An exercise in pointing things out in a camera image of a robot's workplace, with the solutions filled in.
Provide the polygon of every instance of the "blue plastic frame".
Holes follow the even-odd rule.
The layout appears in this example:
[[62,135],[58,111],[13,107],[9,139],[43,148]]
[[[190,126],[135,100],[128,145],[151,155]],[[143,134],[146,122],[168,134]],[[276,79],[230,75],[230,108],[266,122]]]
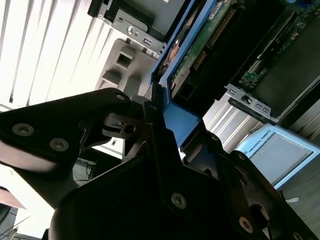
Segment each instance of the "blue plastic frame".
[[[155,65],[155,67],[153,68],[152,74],[154,74],[154,72],[158,69],[161,61],[167,55],[171,46],[174,44],[174,40],[176,36],[179,34],[181,28],[183,27],[186,17],[194,3],[195,3],[195,0],[190,1],[189,6],[187,7],[185,13],[183,14],[175,31],[173,32],[163,54],[157,61],[157,64]],[[170,87],[171,87],[170,79],[174,74],[175,70],[177,69],[178,65],[180,64],[181,60],[187,53],[189,47],[193,43],[201,27],[206,22],[215,4],[216,4],[216,0],[208,0],[205,3],[196,21],[191,27],[188,35],[186,36],[183,44],[181,45],[179,51],[177,52],[174,60],[170,63],[170,65],[168,66],[168,69],[159,80],[159,84],[162,85],[164,88],[163,116],[164,116],[165,124],[168,129],[173,131],[178,147],[182,145],[182,143],[186,140],[186,138],[189,136],[189,134],[197,126],[197,124],[202,118],[198,117],[192,112],[185,110],[183,107],[175,104],[172,101],[171,90],[170,90]]]
[[272,126],[271,124],[266,124],[259,130],[252,133],[247,139],[241,143],[236,150],[243,152],[249,159],[260,149],[273,133],[277,133],[311,151],[313,153],[307,157],[303,162],[296,166],[289,174],[287,174],[283,179],[281,179],[275,186],[275,189],[279,189],[284,183],[286,183],[290,178],[292,178],[297,172],[299,172],[304,166],[310,163],[315,157],[320,154],[320,148],[313,144],[312,142],[307,141],[303,137],[283,129],[280,126]]

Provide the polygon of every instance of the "green circuit board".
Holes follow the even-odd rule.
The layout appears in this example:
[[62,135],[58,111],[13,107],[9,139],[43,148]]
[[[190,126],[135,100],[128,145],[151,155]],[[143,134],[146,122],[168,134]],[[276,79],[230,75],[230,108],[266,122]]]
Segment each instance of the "green circuit board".
[[[289,38],[273,57],[271,66],[277,62],[279,57],[286,51],[289,45],[299,36],[299,34],[301,34],[302,30],[309,22],[310,16],[312,15],[312,17],[317,18],[320,17],[320,0],[315,0],[312,5],[308,5],[306,7],[301,7],[301,2],[296,2],[293,4],[283,2],[283,4],[287,6],[288,10],[296,12],[297,18],[292,23],[292,27],[290,29],[291,34],[289,35]],[[238,81],[238,87],[244,89],[245,91],[254,89],[267,71],[267,67],[264,67],[259,74],[247,71]]]
[[196,66],[197,63],[199,64],[201,63],[201,60],[204,60],[206,53],[203,51],[203,48],[210,41],[212,34],[215,31],[219,31],[219,23],[234,2],[234,0],[228,2],[221,1],[216,4],[200,33],[177,67],[177,70],[172,76],[171,83],[178,82],[181,78],[183,78],[185,73],[189,72],[189,69],[193,65]]

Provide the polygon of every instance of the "gray floor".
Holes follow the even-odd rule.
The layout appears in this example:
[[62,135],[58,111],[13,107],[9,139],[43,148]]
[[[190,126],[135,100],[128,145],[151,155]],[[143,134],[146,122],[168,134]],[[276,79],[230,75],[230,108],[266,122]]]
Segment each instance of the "gray floor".
[[[320,136],[314,142],[320,146]],[[284,185],[283,195],[287,200],[299,198],[289,205],[320,239],[320,156]]]

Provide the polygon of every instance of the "screw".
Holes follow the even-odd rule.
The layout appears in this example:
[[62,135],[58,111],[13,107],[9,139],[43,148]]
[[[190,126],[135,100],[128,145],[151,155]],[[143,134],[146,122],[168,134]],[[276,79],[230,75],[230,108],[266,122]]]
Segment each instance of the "screw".
[[135,32],[135,28],[133,26],[129,26],[127,29],[126,29],[126,32],[130,35],[134,34]]
[[172,194],[171,201],[178,209],[185,209],[187,207],[187,201],[185,197],[178,192],[174,192]]
[[12,127],[12,132],[21,137],[30,136],[34,131],[34,127],[27,123],[18,123]]
[[121,94],[117,94],[116,97],[120,100],[125,100],[126,98],[122,96]]
[[303,238],[297,232],[293,232],[293,237],[294,237],[295,240],[303,240]]
[[245,159],[246,159],[245,156],[244,156],[242,153],[239,153],[238,156],[239,156],[239,158],[240,158],[241,160],[245,160]]
[[50,145],[50,148],[52,148],[57,152],[64,152],[69,148],[69,143],[67,142],[67,140],[60,137],[56,137],[52,139],[49,145]]
[[252,227],[251,223],[246,219],[244,216],[239,218],[240,226],[249,234],[254,232],[254,228]]

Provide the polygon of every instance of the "sheet metal panel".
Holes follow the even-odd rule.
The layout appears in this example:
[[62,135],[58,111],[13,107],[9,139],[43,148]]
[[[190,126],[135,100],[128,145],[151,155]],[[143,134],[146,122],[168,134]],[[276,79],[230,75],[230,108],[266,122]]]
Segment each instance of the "sheet metal panel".
[[23,107],[93,91],[116,39],[91,0],[0,2],[0,101]]
[[231,152],[255,126],[261,124],[255,118],[231,106],[228,103],[229,98],[225,94],[203,117],[207,130],[220,138],[226,152]]

